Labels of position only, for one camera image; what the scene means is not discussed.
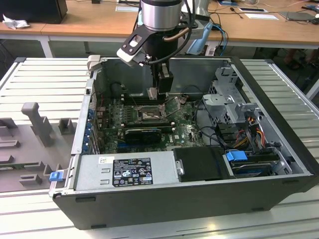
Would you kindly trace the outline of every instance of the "white paper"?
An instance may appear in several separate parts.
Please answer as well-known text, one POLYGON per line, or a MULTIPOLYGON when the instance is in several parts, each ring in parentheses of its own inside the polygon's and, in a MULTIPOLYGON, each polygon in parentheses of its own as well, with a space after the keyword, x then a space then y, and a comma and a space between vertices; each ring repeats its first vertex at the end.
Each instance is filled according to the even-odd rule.
POLYGON ((274 15, 268 15, 268 14, 245 13, 245 15, 248 16, 251 19, 279 20, 274 15))
POLYGON ((109 157, 99 157, 99 163, 113 163, 114 156, 109 157))
POLYGON ((16 30, 17 28, 24 28, 24 27, 29 27, 28 23, 25 20, 13 20, 5 15, 3 15, 3 21, 2 23, 6 25, 9 28, 12 28, 16 30))

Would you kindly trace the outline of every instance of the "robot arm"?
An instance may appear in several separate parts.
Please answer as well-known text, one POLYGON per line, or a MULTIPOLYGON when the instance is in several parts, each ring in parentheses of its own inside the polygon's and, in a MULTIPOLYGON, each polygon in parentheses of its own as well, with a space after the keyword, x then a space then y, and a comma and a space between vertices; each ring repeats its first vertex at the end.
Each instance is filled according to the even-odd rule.
POLYGON ((182 0, 141 0, 143 25, 132 32, 117 52, 129 66, 151 67, 150 99, 170 91, 173 75, 168 60, 181 51, 189 41, 192 29, 197 27, 195 0, 192 0, 192 13, 187 1, 188 14, 181 12, 181 5, 182 0), (186 34, 185 41, 178 47, 178 39, 186 34))

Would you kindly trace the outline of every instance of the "green circuit board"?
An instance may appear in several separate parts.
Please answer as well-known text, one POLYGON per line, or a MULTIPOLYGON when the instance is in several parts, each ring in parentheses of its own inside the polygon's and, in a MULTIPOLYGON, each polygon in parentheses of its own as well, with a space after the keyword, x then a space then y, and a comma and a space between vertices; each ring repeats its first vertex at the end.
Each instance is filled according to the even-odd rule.
POLYGON ((112 100, 105 107, 107 110, 100 128, 103 139, 103 153, 170 151, 175 147, 204 146, 204 142, 194 125, 195 108, 191 102, 182 105, 179 104, 179 98, 174 97, 162 105, 126 106, 120 100, 112 100), (139 122, 145 123, 140 127, 142 129, 161 129, 160 142, 138 145, 127 144, 124 134, 129 128, 126 126, 136 125, 139 122), (173 127, 148 126, 148 123, 155 122, 169 123, 170 125, 173 122, 173 127))

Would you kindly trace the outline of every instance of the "wooden desk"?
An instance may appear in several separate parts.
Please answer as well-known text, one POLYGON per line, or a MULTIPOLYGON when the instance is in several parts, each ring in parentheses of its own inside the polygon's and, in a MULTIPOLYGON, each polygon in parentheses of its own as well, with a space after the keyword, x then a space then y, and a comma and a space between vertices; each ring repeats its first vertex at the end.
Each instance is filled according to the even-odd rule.
MULTIPOLYGON (((272 6, 286 6, 297 1, 267 0, 263 2, 272 6)), ((302 2, 286 8, 273 8, 263 4, 258 4, 258 7, 264 8, 268 12, 300 11, 302 10, 301 7, 305 4, 305 2, 302 2)), ((315 45, 315 48, 319 47, 319 27, 311 23, 305 25, 294 21, 286 21, 279 13, 270 13, 271 15, 276 16, 279 20, 249 19, 245 14, 241 14, 241 16, 244 17, 244 19, 241 19, 237 14, 223 14, 233 12, 229 9, 229 7, 222 9, 224 7, 217 5, 217 3, 211 3, 209 6, 210 12, 213 12, 216 7, 216 12, 221 13, 220 18, 222 27, 229 35, 229 42, 246 42, 248 43, 247 46, 254 46, 252 43, 275 43, 315 45)), ((315 15, 315 12, 313 11, 307 10, 305 12, 315 15)), ((212 14, 212 18, 218 23, 218 17, 216 14, 212 14)), ((220 39, 220 33, 212 32, 209 36, 209 40, 216 39, 220 39)))
MULTIPOLYGON (((274 6, 285 6, 295 3, 295 0, 267 0, 267 4, 274 6)), ((100 36, 100 37, 127 37, 131 34, 136 19, 136 12, 115 11, 116 4, 103 2, 101 4, 91 4, 90 1, 76 2, 67 1, 68 14, 60 25, 47 24, 41 31, 44 35, 60 36, 100 36)), ((298 3, 288 8, 273 8, 259 4, 258 7, 268 11, 299 11, 305 3, 298 3)), ((301 44, 319 45, 319 27, 313 24, 302 25, 296 22, 286 22, 279 14, 274 15, 279 20, 249 19, 245 14, 241 14, 241 19, 233 13, 229 7, 220 6, 217 2, 212 2, 210 11, 216 9, 220 13, 223 29, 229 35, 229 45, 238 42, 251 43, 275 43, 275 44, 301 44)), ((218 22, 217 15, 212 18, 218 22)), ((211 41, 220 41, 221 35, 212 32, 208 38, 211 41)))
POLYGON ((27 28, 17 28, 16 30, 8 28, 3 23, 0 24, 0 34, 33 34, 41 35, 41 30, 44 28, 45 23, 32 23, 27 28))
POLYGON ((116 2, 91 4, 67 1, 68 13, 61 24, 47 24, 45 35, 127 37, 132 33, 136 12, 115 11, 116 2))
MULTIPOLYGON (((260 0, 273 6, 286 6, 297 0, 260 0)), ((288 8, 273 8, 258 4, 258 7, 268 11, 299 11, 305 2, 288 8)), ((136 12, 115 11, 116 3, 102 2, 91 4, 91 1, 67 1, 68 13, 61 24, 31 23, 30 28, 11 30, 0 24, 0 38, 39 40, 46 57, 53 57, 50 41, 96 41, 123 42, 132 32, 136 19, 136 12)), ((241 14, 241 19, 229 7, 219 6, 213 1, 210 11, 220 13, 222 27, 229 35, 229 46, 252 47, 283 47, 317 49, 319 47, 319 26, 311 23, 307 25, 296 22, 286 22, 278 13, 274 13, 279 20, 249 19, 241 14)), ((218 22, 217 15, 212 18, 218 22)), ((221 40, 218 31, 211 32, 210 44, 217 44, 221 40)))

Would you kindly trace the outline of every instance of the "crumpled paper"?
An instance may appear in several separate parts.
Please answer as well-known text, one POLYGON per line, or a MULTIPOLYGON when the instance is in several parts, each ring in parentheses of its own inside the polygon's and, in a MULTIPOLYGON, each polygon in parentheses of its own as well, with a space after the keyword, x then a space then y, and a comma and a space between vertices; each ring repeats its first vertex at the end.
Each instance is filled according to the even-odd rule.
POLYGON ((3 24, 5 24, 7 27, 12 28, 16 30, 17 28, 24 28, 24 27, 29 27, 28 23, 25 20, 13 20, 5 15, 3 15, 3 24))

